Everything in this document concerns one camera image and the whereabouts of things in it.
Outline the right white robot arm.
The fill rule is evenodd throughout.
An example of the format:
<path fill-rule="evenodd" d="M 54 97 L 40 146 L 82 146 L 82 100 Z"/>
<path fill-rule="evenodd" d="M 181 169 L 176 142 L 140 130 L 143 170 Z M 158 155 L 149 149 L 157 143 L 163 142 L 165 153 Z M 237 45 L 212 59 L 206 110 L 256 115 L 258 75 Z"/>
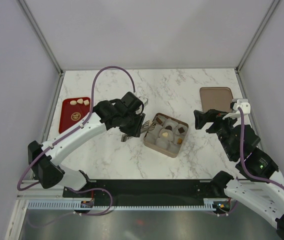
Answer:
<path fill-rule="evenodd" d="M 228 159 L 236 163 L 240 174 L 261 188 L 270 199 L 244 187 L 225 171 L 218 172 L 211 180 L 210 191 L 215 197 L 226 195 L 250 208 L 268 221 L 284 240 L 284 176 L 272 158 L 258 148 L 261 139 L 250 125 L 245 124 L 244 116 L 250 112 L 249 103 L 235 104 L 230 113 L 215 109 L 195 110 L 195 128 L 200 130 L 210 123 L 206 132 L 217 135 Z"/>

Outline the dark square chocolate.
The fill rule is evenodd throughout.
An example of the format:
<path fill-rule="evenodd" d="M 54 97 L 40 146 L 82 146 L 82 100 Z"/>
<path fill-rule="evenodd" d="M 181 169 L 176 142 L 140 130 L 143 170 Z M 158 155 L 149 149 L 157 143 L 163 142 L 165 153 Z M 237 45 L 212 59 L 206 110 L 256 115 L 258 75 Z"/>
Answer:
<path fill-rule="evenodd" d="M 185 132 L 185 130 L 184 130 L 182 127 L 180 127 L 180 128 L 178 129 L 178 132 L 179 132 L 180 134 L 182 134 L 182 133 Z"/>

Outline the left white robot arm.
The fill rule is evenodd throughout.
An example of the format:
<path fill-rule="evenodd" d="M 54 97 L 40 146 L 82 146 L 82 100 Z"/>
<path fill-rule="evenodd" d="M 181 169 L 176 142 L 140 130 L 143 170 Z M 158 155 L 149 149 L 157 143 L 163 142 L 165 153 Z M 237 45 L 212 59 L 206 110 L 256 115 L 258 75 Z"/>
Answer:
<path fill-rule="evenodd" d="M 92 190 L 87 175 L 62 162 L 84 143 L 112 128 L 129 137 L 140 137 L 147 104 L 146 97 L 127 92 L 121 99 L 100 101 L 85 118 L 58 137 L 43 143 L 31 142 L 27 147 L 28 163 L 39 184 L 44 189 L 56 185 L 72 188 L 80 197 L 87 197 Z"/>

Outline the metal tongs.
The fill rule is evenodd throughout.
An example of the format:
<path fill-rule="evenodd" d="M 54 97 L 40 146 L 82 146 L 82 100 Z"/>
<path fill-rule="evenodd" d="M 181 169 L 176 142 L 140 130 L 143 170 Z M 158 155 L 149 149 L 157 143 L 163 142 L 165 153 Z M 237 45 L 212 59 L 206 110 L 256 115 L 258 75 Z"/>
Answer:
<path fill-rule="evenodd" d="M 123 134 L 121 136 L 120 141 L 126 142 L 132 138 L 139 138 L 141 134 L 146 133 L 148 131 L 154 130 L 156 127 L 156 124 L 154 122 L 151 122 L 150 120 L 145 121 L 138 129 L 137 132 L 134 134 Z"/>

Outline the rose gold chocolate box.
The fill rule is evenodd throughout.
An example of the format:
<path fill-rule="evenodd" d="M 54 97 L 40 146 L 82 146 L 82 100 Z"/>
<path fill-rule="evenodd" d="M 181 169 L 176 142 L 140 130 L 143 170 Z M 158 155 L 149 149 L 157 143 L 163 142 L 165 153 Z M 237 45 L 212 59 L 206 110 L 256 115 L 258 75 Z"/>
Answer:
<path fill-rule="evenodd" d="M 156 113 L 143 137 L 146 147 L 176 158 L 182 149 L 189 125 L 163 113 Z"/>

